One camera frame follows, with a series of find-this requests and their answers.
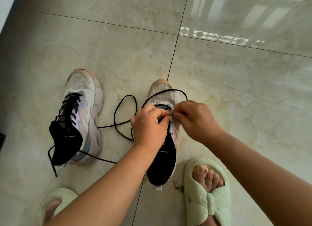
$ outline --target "black shoelace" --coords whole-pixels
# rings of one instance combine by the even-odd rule
[[[158,93],[156,93],[156,94],[153,94],[151,97],[149,97],[149,98],[144,102],[144,104],[142,105],[141,108],[143,108],[144,105],[145,105],[151,98],[155,97],[156,95],[159,95],[159,94],[168,92],[168,91],[179,91],[179,92],[181,92],[182,94],[184,94],[186,100],[188,99],[187,95],[186,95],[185,92],[183,92],[182,90],[179,90],[179,89],[166,89],[166,90],[160,91],[160,92],[158,92]],[[80,100],[80,96],[82,96],[82,95],[81,95],[81,94],[77,94],[77,93],[72,93],[72,94],[66,95],[65,98],[67,98],[67,97],[69,97],[69,98],[68,98],[67,100],[64,100],[64,101],[63,101],[63,105],[62,105],[61,109],[59,110],[59,115],[56,116],[55,119],[57,119],[58,117],[64,117],[65,120],[64,120],[64,121],[59,121],[60,123],[65,123],[65,125],[66,125],[66,124],[68,123],[68,121],[70,120],[74,125],[76,125],[76,123],[71,119],[71,115],[73,115],[74,119],[76,119],[76,115],[75,115],[74,113],[68,112],[67,114],[64,114],[64,115],[61,115],[61,113],[62,113],[63,110],[64,110],[63,112],[65,113],[65,110],[72,111],[74,108],[75,108],[76,113],[77,113],[77,111],[78,111],[78,106],[79,106],[78,101],[81,101],[81,100]],[[126,124],[126,123],[130,122],[131,119],[129,119],[128,121],[121,122],[121,123],[116,123],[116,113],[117,113],[117,111],[118,111],[120,105],[121,105],[122,102],[124,101],[124,99],[127,98],[127,97],[132,97],[132,98],[134,99],[134,101],[135,101],[135,113],[134,113],[133,116],[136,115],[136,113],[137,113],[137,111],[138,111],[138,103],[137,103],[137,100],[136,100],[136,98],[135,98],[133,95],[128,94],[128,95],[126,95],[126,96],[123,97],[123,99],[119,102],[118,106],[117,106],[116,109],[115,109],[115,112],[114,112],[114,124],[113,124],[113,125],[109,125],[109,126],[102,126],[102,127],[98,127],[98,128],[100,129],[100,128],[107,128],[107,127],[115,127],[116,131],[117,131],[121,136],[123,136],[123,137],[126,138],[127,140],[134,141],[134,139],[133,139],[133,134],[132,134],[132,132],[133,132],[133,131],[132,131],[132,127],[131,127],[131,138],[129,138],[129,137],[125,136],[124,134],[122,134],[122,133],[118,130],[118,128],[117,128],[117,126],[120,126],[120,125],[123,125],[123,124]],[[158,107],[158,106],[166,106],[166,107],[167,107],[166,109],[171,111],[170,106],[168,106],[168,105],[166,105],[166,104],[158,104],[158,105],[155,105],[155,107]],[[56,169],[55,169],[54,165],[52,164],[52,158],[51,158],[51,155],[50,155],[50,151],[51,151],[51,149],[53,149],[53,148],[54,148],[54,145],[48,150],[48,156],[49,156],[49,160],[50,160],[50,162],[51,162],[53,171],[54,171],[54,173],[55,173],[55,177],[57,177],[57,172],[56,172]],[[93,155],[91,155],[91,154],[89,154],[89,153],[87,153],[87,152],[84,152],[84,151],[82,151],[82,150],[78,150],[78,151],[79,151],[80,153],[86,154],[86,155],[88,155],[88,156],[90,156],[90,157],[93,157],[93,158],[98,159],[98,160],[101,160],[101,161],[105,161],[105,162],[109,162],[109,163],[113,163],[113,164],[116,164],[116,163],[117,163],[117,162],[114,162],[114,161],[109,161],[109,160],[105,160],[105,159],[102,159],[102,158],[93,156]]]

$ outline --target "hand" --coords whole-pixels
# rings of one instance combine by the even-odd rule
[[[193,140],[206,146],[225,133],[208,106],[203,103],[191,100],[180,102],[175,106],[173,116]]]
[[[170,122],[169,111],[146,104],[131,118],[134,145],[150,148],[155,153],[163,145]]]

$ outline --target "person's left hand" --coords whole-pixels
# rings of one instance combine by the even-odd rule
[[[158,124],[158,119],[161,117],[164,118]],[[147,103],[131,118],[134,146],[150,148],[151,151],[158,152],[165,142],[169,122],[168,110],[158,109]]]

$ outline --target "person's left arm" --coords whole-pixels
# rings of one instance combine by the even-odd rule
[[[139,185],[165,141],[169,111],[150,104],[131,118],[134,145],[96,183],[58,213],[46,226],[120,225]]]

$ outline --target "forearm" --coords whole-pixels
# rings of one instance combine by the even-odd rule
[[[134,146],[48,226],[119,225],[155,155],[148,148]]]
[[[224,134],[206,145],[275,225],[312,222],[312,185]]]

